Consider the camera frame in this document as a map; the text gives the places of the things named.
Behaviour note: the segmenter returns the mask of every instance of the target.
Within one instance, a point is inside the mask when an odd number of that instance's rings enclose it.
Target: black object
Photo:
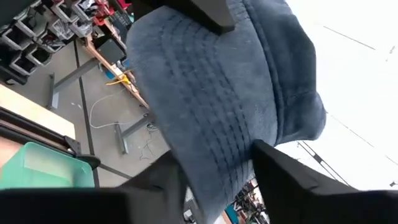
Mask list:
[[[35,0],[0,1],[0,26],[9,24],[22,10],[33,4]]]
[[[254,141],[252,158],[271,223],[398,223],[396,191],[360,192],[261,140]]]
[[[126,56],[123,48],[113,39],[111,35],[105,35],[93,40],[95,49],[105,58],[109,64],[113,65],[118,60]]]
[[[3,107],[0,107],[0,118],[0,136],[2,137],[20,144],[34,142],[77,159],[83,158],[83,161],[89,161],[87,163],[92,169],[97,168],[101,163],[97,157],[83,156],[80,142],[68,136],[62,136]]]
[[[166,5],[191,17],[216,34],[224,34],[235,28],[235,21],[226,0],[136,0],[131,1],[135,20]]]
[[[185,223],[186,186],[184,173],[167,152],[115,189],[2,190],[0,217],[2,223],[15,224],[179,224]]]

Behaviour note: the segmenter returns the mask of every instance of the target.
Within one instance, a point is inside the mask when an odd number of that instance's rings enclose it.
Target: metal table frame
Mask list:
[[[84,85],[83,85],[83,79],[82,76],[90,71],[92,68],[97,66],[98,64],[98,59],[97,58],[92,58],[83,65],[80,65],[79,61],[79,56],[78,56],[78,51],[77,51],[77,44],[76,40],[73,41],[73,45],[75,48],[75,58],[76,58],[76,70],[71,72],[69,75],[67,75],[65,78],[61,79],[57,83],[54,82],[54,74],[50,76],[51,78],[51,87],[50,87],[50,94],[49,94],[49,103],[47,105],[48,110],[55,110],[58,108],[58,101],[59,101],[59,95],[61,91],[65,88],[67,88],[70,84],[75,82],[76,80],[79,80],[79,86],[80,86],[80,94],[81,94],[81,102],[83,106],[83,113],[85,117],[85,124],[86,124],[86,133],[87,133],[87,139],[88,139],[88,147],[90,150],[90,155],[95,156],[95,151],[94,151],[94,144],[93,144],[93,138],[91,134],[91,126],[89,122],[89,116],[88,116],[88,108],[86,104],[86,96],[85,96],[85,91],[84,91]],[[128,138],[130,135],[134,134],[138,129],[141,127],[147,125],[148,123],[152,122],[152,116],[149,115],[149,113],[146,113],[142,119],[140,119],[137,123],[133,124],[130,128],[127,128],[125,131],[121,131],[121,127],[119,124],[115,125],[115,130],[117,134],[117,139],[119,143],[119,147],[121,147],[121,152],[123,154],[128,154],[128,146],[126,144],[126,138]],[[130,179],[132,178],[130,175],[127,175],[121,171],[118,171],[116,169],[113,169],[112,167],[109,167],[104,164],[99,165],[100,168],[107,170],[109,172],[112,172],[118,176]],[[98,171],[94,170],[95,176],[98,178]]]

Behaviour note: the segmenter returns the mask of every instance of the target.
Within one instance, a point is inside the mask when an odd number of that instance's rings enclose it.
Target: blue denim hat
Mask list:
[[[137,85],[185,171],[207,223],[253,176],[250,146],[316,139],[326,116],[315,49],[283,0],[227,0],[216,35],[161,7],[127,37]]]

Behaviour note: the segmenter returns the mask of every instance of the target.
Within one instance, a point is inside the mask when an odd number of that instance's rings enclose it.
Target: storage bin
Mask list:
[[[2,168],[0,188],[94,187],[88,163],[28,142]]]

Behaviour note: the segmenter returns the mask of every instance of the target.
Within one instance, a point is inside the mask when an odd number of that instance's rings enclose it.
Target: yellow object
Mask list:
[[[127,84],[127,85],[131,85],[131,82],[130,82],[130,80],[128,79],[127,75],[122,74],[122,75],[120,75],[120,77],[121,77],[120,80],[117,80],[117,81],[115,81],[115,82],[106,83],[106,85],[114,85],[114,84],[121,83],[121,82],[124,82],[124,83]]]

